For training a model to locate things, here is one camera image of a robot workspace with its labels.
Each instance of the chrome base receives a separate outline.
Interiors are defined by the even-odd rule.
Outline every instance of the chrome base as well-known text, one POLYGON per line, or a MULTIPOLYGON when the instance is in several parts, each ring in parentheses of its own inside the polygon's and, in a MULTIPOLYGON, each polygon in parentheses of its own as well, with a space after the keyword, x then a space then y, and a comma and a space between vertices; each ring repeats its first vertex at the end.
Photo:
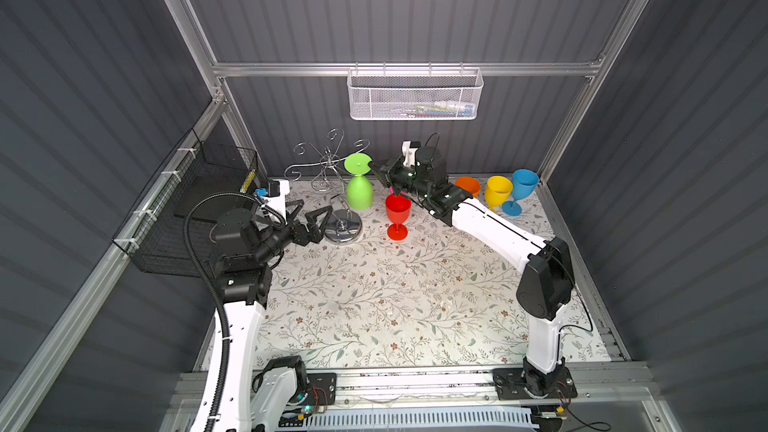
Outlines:
POLYGON ((334 244, 355 240, 362 232, 362 219, 356 212, 340 208, 328 218, 326 238, 334 244))

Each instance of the white cable tray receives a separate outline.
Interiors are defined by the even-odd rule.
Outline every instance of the white cable tray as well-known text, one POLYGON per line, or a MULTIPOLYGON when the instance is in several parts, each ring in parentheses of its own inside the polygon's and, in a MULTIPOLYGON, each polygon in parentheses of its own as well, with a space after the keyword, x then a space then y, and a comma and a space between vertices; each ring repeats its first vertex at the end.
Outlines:
POLYGON ((472 120, 477 117, 482 74, 465 67, 350 69, 354 120, 472 120))
POLYGON ((425 427, 515 427, 532 430, 531 411, 500 405, 446 408, 350 409, 328 410, 304 419, 301 426, 286 428, 305 430, 380 430, 425 427))

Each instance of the white wire basket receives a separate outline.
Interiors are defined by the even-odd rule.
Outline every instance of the white wire basket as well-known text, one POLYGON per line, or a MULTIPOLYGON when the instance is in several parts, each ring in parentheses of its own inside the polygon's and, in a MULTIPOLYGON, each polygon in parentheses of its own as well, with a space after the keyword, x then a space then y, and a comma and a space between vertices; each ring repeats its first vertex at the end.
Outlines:
POLYGON ((353 68, 347 75, 354 120, 472 120, 482 74, 465 67, 353 68))

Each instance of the black wire basket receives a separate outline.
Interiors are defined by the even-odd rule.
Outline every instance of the black wire basket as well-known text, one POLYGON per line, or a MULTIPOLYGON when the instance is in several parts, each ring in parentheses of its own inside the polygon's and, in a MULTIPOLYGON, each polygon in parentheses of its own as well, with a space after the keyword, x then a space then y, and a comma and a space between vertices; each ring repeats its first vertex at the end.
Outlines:
MULTIPOLYGON (((139 214, 135 230, 115 235, 112 241, 142 272, 197 277, 182 239, 184 218, 211 194, 253 190, 258 181, 257 164, 255 150, 198 142, 174 171, 160 172, 167 177, 159 188, 149 190, 150 200, 145 207, 141 207, 141 198, 134 204, 124 224, 130 216, 139 214)), ((243 198, 222 197, 208 201, 195 212, 190 221, 190 239, 208 273, 212 272, 211 259, 220 254, 212 235, 216 218, 232 208, 251 206, 243 198)))

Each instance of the black mounting plate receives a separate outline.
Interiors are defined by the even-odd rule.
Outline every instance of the black mounting plate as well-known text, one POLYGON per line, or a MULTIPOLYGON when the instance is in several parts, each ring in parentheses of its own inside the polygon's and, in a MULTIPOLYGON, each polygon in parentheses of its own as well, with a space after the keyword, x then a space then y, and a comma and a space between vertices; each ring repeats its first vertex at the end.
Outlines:
MULTIPOLYGON (((325 391, 325 393, 318 392, 318 405, 333 405, 336 402, 336 374, 307 374, 306 376, 312 387, 325 391)), ((311 398, 314 398, 313 394, 309 394, 308 404, 312 401, 311 398)))
MULTIPOLYGON (((493 385, 496 389, 496 395, 498 395, 500 400, 527 400, 533 398, 525 389, 522 367, 498 368, 491 370, 491 373, 493 374, 493 385)), ((572 399, 578 396, 570 370, 563 367, 557 377, 557 382, 560 383, 558 388, 564 398, 572 399)), ((544 398, 560 400, 560 395, 558 395, 556 390, 553 390, 544 398)))

